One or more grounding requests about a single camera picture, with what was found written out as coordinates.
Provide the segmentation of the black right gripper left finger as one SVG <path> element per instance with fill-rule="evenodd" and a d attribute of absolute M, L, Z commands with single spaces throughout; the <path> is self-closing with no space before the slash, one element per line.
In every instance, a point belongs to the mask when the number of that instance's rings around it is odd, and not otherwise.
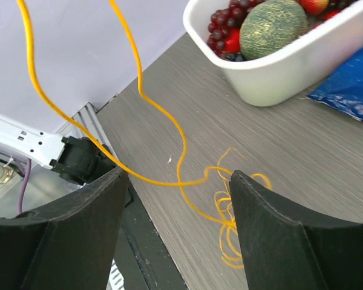
<path fill-rule="evenodd" d="M 105 289 L 128 190 L 115 168 L 72 193 L 0 218 L 0 289 Z"/>

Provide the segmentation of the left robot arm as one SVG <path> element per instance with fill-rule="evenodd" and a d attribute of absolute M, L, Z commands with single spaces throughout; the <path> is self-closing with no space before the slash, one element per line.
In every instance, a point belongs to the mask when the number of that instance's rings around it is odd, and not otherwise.
<path fill-rule="evenodd" d="M 42 131 L 0 114 L 0 152 L 29 158 L 78 185 L 89 184 L 116 167 L 89 138 Z"/>

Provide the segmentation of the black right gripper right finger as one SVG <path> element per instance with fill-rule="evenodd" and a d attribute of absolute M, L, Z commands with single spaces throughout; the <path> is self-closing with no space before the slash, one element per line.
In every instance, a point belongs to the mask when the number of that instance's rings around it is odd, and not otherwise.
<path fill-rule="evenodd" d="M 363 223 L 311 210 L 239 170 L 230 191 L 250 289 L 363 289 Z"/>

